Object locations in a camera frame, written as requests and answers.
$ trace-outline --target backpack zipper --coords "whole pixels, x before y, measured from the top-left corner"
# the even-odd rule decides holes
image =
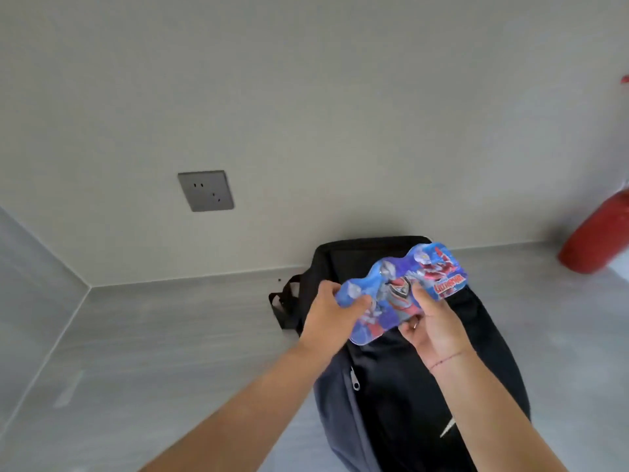
[[[350,379],[352,380],[352,388],[354,391],[360,391],[360,383],[356,377],[356,373],[353,372],[353,368],[350,368]]]

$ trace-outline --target fire extinguisher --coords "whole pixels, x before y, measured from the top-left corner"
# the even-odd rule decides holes
[[[570,270],[594,273],[629,246],[629,189],[605,200],[575,230],[557,258]]]

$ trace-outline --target forearm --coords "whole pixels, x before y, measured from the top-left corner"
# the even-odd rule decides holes
[[[142,470],[257,470],[329,360],[298,343],[268,372]]]
[[[483,472],[565,472],[504,386],[472,351],[433,371],[468,451]]]

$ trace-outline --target bracelet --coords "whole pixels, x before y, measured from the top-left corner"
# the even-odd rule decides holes
[[[454,353],[451,356],[448,356],[447,358],[442,359],[441,361],[437,361],[435,364],[429,367],[429,372],[432,373],[432,370],[435,369],[438,365],[445,363],[446,361],[448,361],[449,359],[452,359],[453,357],[460,356],[463,353],[464,351],[459,351],[458,353]]]

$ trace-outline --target hand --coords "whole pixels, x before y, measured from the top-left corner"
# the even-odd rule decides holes
[[[412,317],[399,325],[399,331],[417,349],[426,367],[431,369],[449,357],[473,351],[463,323],[448,303],[433,300],[419,284],[412,288],[425,316]]]
[[[306,348],[324,354],[330,360],[345,344],[352,333],[354,323],[371,306],[371,297],[366,294],[347,308],[342,308],[334,299],[341,285],[324,280],[310,306],[304,330],[299,342]]]

